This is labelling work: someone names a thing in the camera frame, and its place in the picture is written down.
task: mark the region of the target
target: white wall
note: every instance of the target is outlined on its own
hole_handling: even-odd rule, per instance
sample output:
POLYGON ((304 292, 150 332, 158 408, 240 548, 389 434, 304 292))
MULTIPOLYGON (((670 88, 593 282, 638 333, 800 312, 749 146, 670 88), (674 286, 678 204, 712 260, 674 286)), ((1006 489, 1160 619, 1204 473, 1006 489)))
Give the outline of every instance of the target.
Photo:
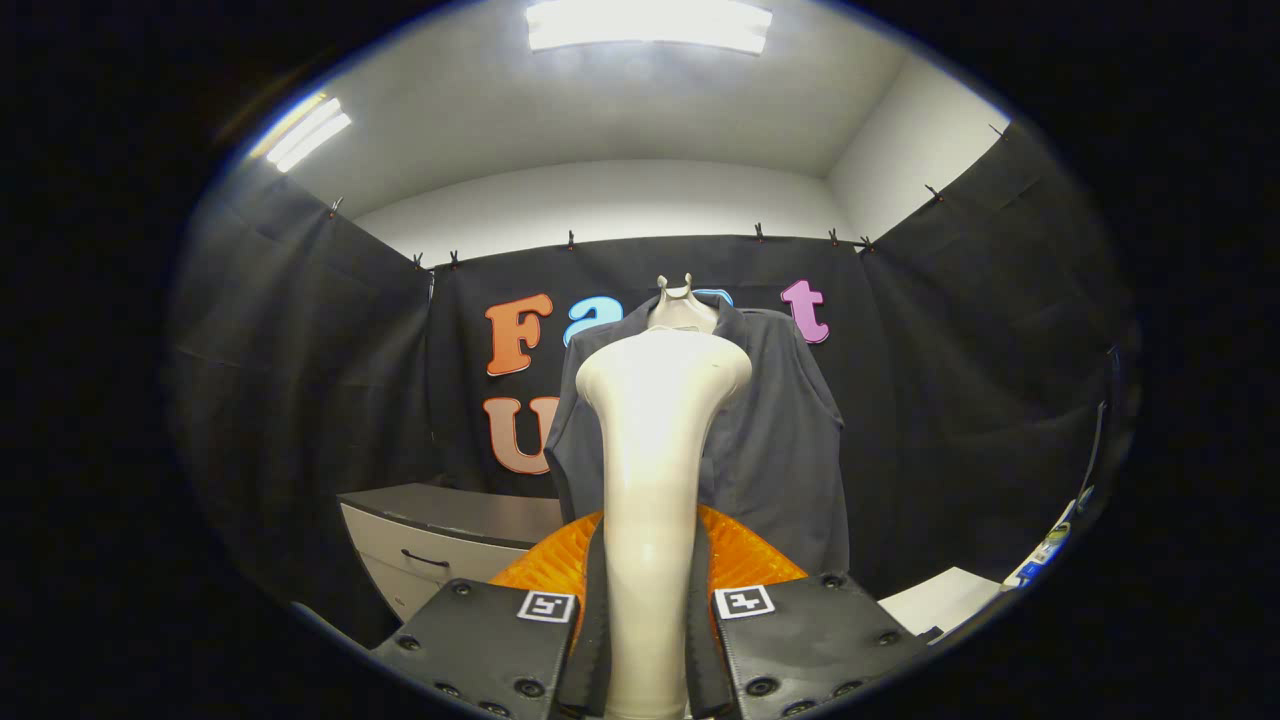
POLYGON ((851 237, 879 238, 960 177, 1010 118, 911 55, 828 176, 851 237))
POLYGON ((818 178, 719 163, 607 160, 489 176, 356 218, 422 265, 568 242, 675 234, 765 234, 852 240, 818 178))

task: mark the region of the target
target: ceiling light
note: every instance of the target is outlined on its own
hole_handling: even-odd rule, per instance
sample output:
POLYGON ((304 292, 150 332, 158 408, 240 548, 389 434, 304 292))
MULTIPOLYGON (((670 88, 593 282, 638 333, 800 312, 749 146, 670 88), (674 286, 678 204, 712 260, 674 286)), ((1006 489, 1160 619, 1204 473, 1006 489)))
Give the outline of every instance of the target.
POLYGON ((732 0, 550 0, 530 6, 529 47, 686 42, 759 55, 773 13, 732 0))
POLYGON ((293 147, 298 145, 298 142, 301 142, 303 137, 311 133, 311 131, 320 127, 325 120, 332 118, 340 109, 342 105, 339 105, 338 99, 334 97, 333 100, 312 110, 306 117, 305 120, 298 123, 298 127, 291 129, 289 133, 285 135, 284 138, 282 138, 280 142, 276 143, 276 146, 273 147, 271 151, 266 154, 266 160, 269 163, 279 163, 280 158, 284 158, 284 155, 289 150, 293 150, 293 147))
POLYGON ((262 135, 262 140, 260 140, 259 143, 253 146, 253 150, 250 151, 250 155, 253 158, 259 158, 264 152, 266 152, 271 146, 279 142, 280 137, 285 132, 288 132, 289 128, 297 124, 297 122, 301 120, 303 115, 315 109, 315 106, 319 105, 320 101, 324 100, 325 97, 326 95, 324 92, 316 92, 315 95, 307 97, 302 102, 294 105, 292 110, 285 113, 283 118, 280 118, 279 120, 276 120, 274 126, 271 126, 271 129, 266 131, 266 133, 262 135))
POLYGON ((347 127, 349 124, 351 124, 351 118, 347 117, 347 113, 342 113, 339 115, 329 118, 328 120, 324 122, 324 124, 321 124, 319 128, 316 128, 315 132, 312 132, 311 135, 306 136, 306 138, 302 140, 301 142, 298 142, 296 147, 293 147, 283 158, 280 158, 279 161, 275 164, 275 167, 279 168, 279 170, 282 173, 289 172, 289 169, 293 168, 293 165, 297 165, 298 163, 301 163, 302 159, 306 158, 307 155, 310 155, 312 150, 315 150, 316 147, 320 147, 321 142, 329 140, 330 137, 333 137, 335 135, 338 135, 338 132, 342 131, 342 128, 344 128, 344 127, 347 127))

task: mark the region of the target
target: orange cushion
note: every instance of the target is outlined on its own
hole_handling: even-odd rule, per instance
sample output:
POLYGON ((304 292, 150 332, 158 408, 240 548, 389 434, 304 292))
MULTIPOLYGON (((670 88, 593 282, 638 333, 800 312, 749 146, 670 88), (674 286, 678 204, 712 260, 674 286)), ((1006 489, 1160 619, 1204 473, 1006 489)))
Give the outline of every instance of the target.
MULTIPOLYGON (((728 515, 699 505, 698 516, 710 539, 708 602, 710 593, 719 588, 768 585, 805 577, 804 570, 795 562, 728 515)), ((586 548, 591 534, 600 524, 600 512, 593 512, 556 530, 489 583, 524 591, 573 593, 577 596, 579 607, 584 607, 586 548)), ((577 625, 573 628, 573 643, 577 642, 581 628, 582 614, 579 612, 577 625)))

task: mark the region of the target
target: drawer handle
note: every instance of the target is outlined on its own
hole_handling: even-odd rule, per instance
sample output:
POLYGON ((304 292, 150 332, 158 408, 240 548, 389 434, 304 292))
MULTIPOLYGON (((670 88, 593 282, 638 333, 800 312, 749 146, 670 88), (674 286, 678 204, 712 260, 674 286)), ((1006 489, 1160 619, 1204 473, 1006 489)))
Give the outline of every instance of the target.
POLYGON ((449 561, 448 560, 428 560, 425 557, 419 557, 419 556, 413 555, 412 552, 404 550, 403 547, 401 548, 401 552, 404 553, 404 557, 412 557, 413 560, 421 560, 422 562, 430 562, 431 565, 439 565, 440 568, 448 568, 449 566, 449 561))

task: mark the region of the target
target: mannequin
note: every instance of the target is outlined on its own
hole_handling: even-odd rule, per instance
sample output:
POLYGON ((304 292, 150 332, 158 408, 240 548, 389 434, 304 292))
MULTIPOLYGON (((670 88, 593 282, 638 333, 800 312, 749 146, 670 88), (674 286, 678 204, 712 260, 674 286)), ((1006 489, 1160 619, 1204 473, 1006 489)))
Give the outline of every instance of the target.
POLYGON ((604 441, 612 642, 605 720, 684 717, 698 466, 716 413, 751 378, 746 354, 710 334, 716 310, 690 309, 701 305, 689 297, 691 282, 675 299, 666 279, 658 282, 663 299, 650 323, 703 329, 709 318, 709 328, 652 327, 595 352, 576 377, 604 441))
POLYGON ((696 328, 712 333, 719 320, 719 310, 699 302, 694 297, 694 275, 685 273, 685 287, 671 290, 667 278, 658 275, 658 305, 649 313, 649 327, 696 328))

